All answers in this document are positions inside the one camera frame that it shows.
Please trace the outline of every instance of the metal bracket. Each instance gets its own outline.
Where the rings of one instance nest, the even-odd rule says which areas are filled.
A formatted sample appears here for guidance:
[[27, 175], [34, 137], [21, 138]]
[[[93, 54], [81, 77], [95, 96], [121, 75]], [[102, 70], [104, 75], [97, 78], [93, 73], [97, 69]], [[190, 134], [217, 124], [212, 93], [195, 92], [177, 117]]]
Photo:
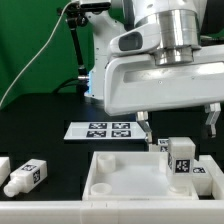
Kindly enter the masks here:
[[207, 127], [207, 134], [211, 138], [216, 137], [215, 124], [219, 118], [220, 112], [221, 112], [220, 103], [213, 103], [213, 104], [205, 105], [205, 113], [209, 114], [205, 125]]
[[149, 126], [148, 120], [148, 112], [137, 112], [136, 113], [136, 121], [139, 124], [139, 126], [142, 128], [142, 130], [145, 132], [145, 141], [147, 142], [149, 146], [149, 151], [152, 150], [152, 129]]

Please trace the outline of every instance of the white cube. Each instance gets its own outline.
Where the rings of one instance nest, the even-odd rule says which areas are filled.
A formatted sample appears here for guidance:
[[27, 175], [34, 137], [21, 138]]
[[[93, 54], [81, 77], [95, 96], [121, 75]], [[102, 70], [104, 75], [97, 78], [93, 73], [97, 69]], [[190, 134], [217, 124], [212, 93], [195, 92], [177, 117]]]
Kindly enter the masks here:
[[0, 157], [0, 186], [3, 184], [10, 172], [9, 157]]

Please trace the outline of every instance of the green backdrop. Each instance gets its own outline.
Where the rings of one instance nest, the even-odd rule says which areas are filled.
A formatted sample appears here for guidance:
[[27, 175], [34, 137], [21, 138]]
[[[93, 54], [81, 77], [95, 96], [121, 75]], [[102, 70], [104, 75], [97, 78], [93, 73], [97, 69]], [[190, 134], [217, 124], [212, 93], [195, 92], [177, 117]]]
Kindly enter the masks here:
[[[16, 75], [49, 38], [58, 16], [56, 9], [69, 0], [0, 1], [0, 99]], [[119, 20], [121, 12], [110, 11]], [[94, 62], [91, 25], [78, 28], [84, 63]], [[9, 93], [4, 105], [25, 93], [46, 93], [64, 80], [77, 76], [77, 62], [65, 17], [39, 58], [26, 70]], [[63, 91], [75, 91], [67, 88]]]

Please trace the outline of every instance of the white block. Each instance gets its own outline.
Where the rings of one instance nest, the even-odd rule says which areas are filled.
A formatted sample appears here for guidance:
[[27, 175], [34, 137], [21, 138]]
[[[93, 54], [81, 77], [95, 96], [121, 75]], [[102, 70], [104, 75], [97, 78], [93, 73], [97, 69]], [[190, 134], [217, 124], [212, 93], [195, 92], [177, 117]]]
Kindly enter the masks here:
[[194, 161], [192, 181], [199, 196], [212, 194], [212, 176], [203, 162]]
[[167, 180], [172, 186], [191, 183], [194, 156], [195, 144], [190, 138], [169, 138]]
[[10, 172], [9, 157], [0, 157], [0, 186], [3, 184]]

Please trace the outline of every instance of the black cable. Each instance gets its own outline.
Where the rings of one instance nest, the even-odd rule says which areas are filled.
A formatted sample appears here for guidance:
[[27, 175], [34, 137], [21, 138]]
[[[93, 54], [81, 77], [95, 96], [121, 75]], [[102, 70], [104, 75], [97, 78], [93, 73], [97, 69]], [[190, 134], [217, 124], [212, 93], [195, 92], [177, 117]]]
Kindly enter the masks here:
[[72, 84], [67, 84], [67, 85], [63, 85], [63, 86], [60, 85], [52, 93], [57, 94], [59, 92], [59, 90], [69, 87], [69, 86], [87, 86], [87, 83], [72, 83]]
[[56, 89], [54, 89], [52, 93], [58, 92], [58, 90], [63, 88], [63, 86], [66, 86], [68, 83], [71, 83], [71, 82], [74, 82], [74, 81], [78, 81], [78, 79], [77, 78], [67, 79], [66, 81], [61, 83]]

